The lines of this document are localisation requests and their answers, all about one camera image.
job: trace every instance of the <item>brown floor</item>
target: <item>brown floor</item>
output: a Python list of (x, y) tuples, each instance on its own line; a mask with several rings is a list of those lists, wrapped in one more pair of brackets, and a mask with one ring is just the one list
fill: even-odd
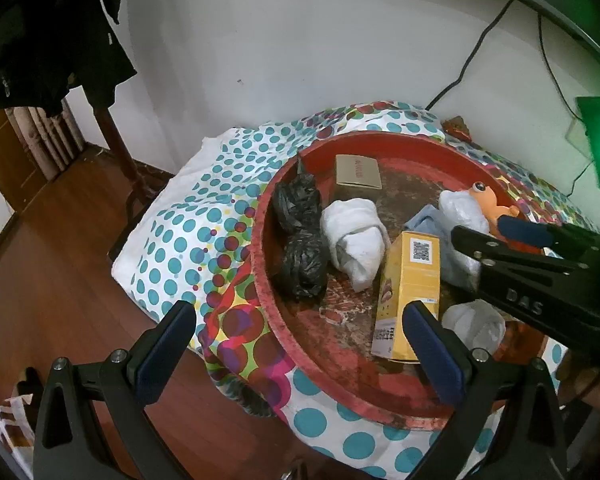
[[(90, 148), (43, 189), (1, 247), (0, 401), (27, 366), (46, 377), (61, 355), (99, 361), (152, 327), (113, 281), (106, 257), (125, 225), (129, 190), (111, 159)], [(135, 475), (107, 410), (97, 409), (123, 470)], [(277, 479), (296, 457), (311, 478), (369, 478), (302, 444), (282, 421), (245, 414), (188, 351), (147, 412), (197, 480)]]

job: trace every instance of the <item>screw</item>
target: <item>screw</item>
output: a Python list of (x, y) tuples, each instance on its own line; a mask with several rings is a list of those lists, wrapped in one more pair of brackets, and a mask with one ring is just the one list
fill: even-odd
[(124, 361), (126, 359), (126, 350), (123, 350), (122, 348), (119, 348), (118, 350), (114, 350), (111, 353), (111, 362), (112, 363), (121, 363), (122, 361)]
[(59, 357), (54, 361), (54, 370), (62, 370), (68, 362), (66, 357)]
[(531, 364), (533, 365), (533, 367), (536, 370), (544, 370), (544, 367), (545, 367), (544, 361), (542, 361), (542, 359), (539, 357), (532, 359)]
[(489, 352), (484, 348), (474, 348), (471, 350), (471, 356), (479, 363), (485, 363), (489, 360)]

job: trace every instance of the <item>small brown box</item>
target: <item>small brown box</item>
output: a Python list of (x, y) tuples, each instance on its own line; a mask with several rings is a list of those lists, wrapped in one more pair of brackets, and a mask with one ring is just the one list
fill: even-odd
[(336, 178), (331, 193), (334, 200), (368, 198), (375, 202), (382, 190), (378, 161), (369, 156), (336, 155)]

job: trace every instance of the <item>wooden pole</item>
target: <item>wooden pole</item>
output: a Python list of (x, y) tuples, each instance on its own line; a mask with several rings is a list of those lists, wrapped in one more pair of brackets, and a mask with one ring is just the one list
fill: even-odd
[(120, 132), (118, 131), (116, 123), (113, 121), (113, 117), (111, 117), (109, 109), (94, 108), (93, 115), (98, 122), (98, 126), (100, 127), (104, 139), (109, 145), (111, 153), (113, 153), (118, 160), (120, 170), (122, 170), (126, 179), (131, 183), (133, 191), (129, 200), (135, 198), (143, 205), (148, 204), (155, 198), (156, 193), (147, 185), (144, 177), (138, 172), (136, 162), (131, 158), (131, 154), (126, 148), (125, 141), (120, 136)]

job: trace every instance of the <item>polka dot fabric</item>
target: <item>polka dot fabric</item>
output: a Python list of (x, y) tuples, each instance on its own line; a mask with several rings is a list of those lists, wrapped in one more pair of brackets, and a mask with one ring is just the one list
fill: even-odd
[[(133, 233), (136, 243), (125, 246), (123, 254), (141, 251), (126, 257), (128, 264), (118, 269), (116, 261), (114, 277), (155, 320), (180, 298), (195, 306), (200, 321), (191, 345), (203, 355), (219, 388), (246, 381), (307, 445), (376, 478), (398, 480), (415, 468), (440, 432), (366, 420), (312, 383), (270, 331), (248, 258), (258, 197), (275, 171), (317, 139), (355, 130), (425, 135), (445, 142), (485, 165), (530, 220), (592, 228), (550, 184), (478, 146), (445, 136), (434, 115), (404, 103), (376, 102), (326, 110), (292, 123), (229, 130), (215, 145), (211, 164), (189, 174), (190, 162), (175, 177), (186, 178), (189, 185), (180, 186), (183, 191), (171, 193), (169, 200), (163, 193), (149, 209)], [(556, 387), (555, 370), (565, 352), (552, 340), (544, 351)], [(497, 412), (488, 418), (464, 473), (484, 456), (500, 416)]]

